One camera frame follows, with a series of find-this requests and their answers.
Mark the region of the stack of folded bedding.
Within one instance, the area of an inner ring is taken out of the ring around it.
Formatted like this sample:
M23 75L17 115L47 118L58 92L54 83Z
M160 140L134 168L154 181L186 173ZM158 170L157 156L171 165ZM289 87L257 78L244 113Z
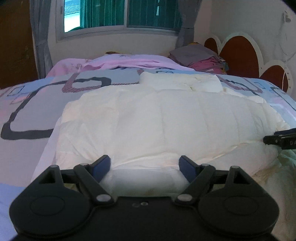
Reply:
M227 62L214 51L199 43L192 43L170 51L168 56L176 63L197 72L226 74Z

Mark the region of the red heart-shaped headboard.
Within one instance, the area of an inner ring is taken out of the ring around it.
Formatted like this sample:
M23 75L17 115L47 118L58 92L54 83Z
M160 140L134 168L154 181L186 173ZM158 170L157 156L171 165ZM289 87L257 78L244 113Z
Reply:
M292 93L293 78L286 63L281 60L264 62L257 42L250 35L244 32L234 32L221 41L211 34L205 40L204 47L226 61L227 74L263 79L289 95Z

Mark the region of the patterned grey blue bedsheet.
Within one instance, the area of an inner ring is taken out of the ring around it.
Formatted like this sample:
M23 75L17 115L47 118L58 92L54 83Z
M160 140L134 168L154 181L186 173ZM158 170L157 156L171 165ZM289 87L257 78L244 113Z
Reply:
M107 86L139 84L144 72L203 74L178 70L115 69L45 78L1 91L1 182L27 186L44 153L56 150L53 131L67 103ZM223 87L243 96L260 96L295 127L295 101L271 83L252 78L216 76ZM279 240L295 240L295 151L283 151L272 165L251 175L278 203L280 217L273 234Z

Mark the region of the window with teal curtain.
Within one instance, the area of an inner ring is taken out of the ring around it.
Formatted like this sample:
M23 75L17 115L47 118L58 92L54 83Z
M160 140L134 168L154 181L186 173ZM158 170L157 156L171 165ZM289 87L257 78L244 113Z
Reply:
M177 1L57 1L57 40L95 34L175 34L182 25Z

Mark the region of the grey right curtain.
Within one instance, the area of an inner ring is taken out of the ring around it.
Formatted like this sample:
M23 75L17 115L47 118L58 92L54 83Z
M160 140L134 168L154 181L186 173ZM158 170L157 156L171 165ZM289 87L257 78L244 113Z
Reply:
M202 0L178 1L182 25L176 41L176 49L187 46L194 42L195 22L201 7L201 3Z

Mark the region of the yellow patterned pillow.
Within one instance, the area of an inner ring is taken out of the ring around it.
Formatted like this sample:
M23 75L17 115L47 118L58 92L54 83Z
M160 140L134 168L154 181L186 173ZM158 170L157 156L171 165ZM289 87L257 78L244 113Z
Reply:
M115 52L115 51L108 51L105 53L105 55L113 55L113 54L122 54L122 53L119 53L119 52Z

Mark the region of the pink blanket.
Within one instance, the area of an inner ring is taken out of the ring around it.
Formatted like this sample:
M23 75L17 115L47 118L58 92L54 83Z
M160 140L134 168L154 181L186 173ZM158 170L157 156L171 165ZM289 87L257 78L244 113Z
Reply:
M160 55L132 55L107 54L95 59L67 58L56 63L46 75L56 77L70 73L80 73L90 70L111 70L116 68L138 69L173 69L180 71L193 71L194 69L175 63L170 58Z

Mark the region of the white quilted duvet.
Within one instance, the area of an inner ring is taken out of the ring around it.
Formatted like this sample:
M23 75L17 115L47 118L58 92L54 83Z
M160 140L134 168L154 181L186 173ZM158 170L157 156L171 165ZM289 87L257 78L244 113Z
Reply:
M107 155L111 167L100 184L110 194L175 195L188 183L180 156L254 175L278 156L263 138L289 128L262 97L223 87L214 75L144 72L139 84L102 87L67 103L53 131L56 150L42 155L33 176L51 164L72 169Z

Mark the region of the grey curtain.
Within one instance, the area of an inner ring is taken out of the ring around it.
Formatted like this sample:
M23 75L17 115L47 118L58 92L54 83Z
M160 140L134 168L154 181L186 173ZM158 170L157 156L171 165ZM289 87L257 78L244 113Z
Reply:
M201 3L202 0L178 1L182 25L176 41L176 49L187 46L194 42L195 22L201 7Z
M29 4L37 74L39 78L45 78L53 67L48 45L51 1L29 1Z

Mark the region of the grey left curtain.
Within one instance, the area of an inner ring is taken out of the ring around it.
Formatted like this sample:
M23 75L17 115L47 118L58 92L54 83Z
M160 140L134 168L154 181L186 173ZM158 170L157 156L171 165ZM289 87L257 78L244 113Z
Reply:
M29 1L29 4L37 74L39 78L45 78L53 67L48 45L51 1Z

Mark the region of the brown wooden door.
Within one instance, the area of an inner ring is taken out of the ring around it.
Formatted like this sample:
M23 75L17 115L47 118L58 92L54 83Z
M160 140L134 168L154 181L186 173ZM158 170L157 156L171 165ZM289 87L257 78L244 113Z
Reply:
M29 1L1 1L1 89L38 79Z

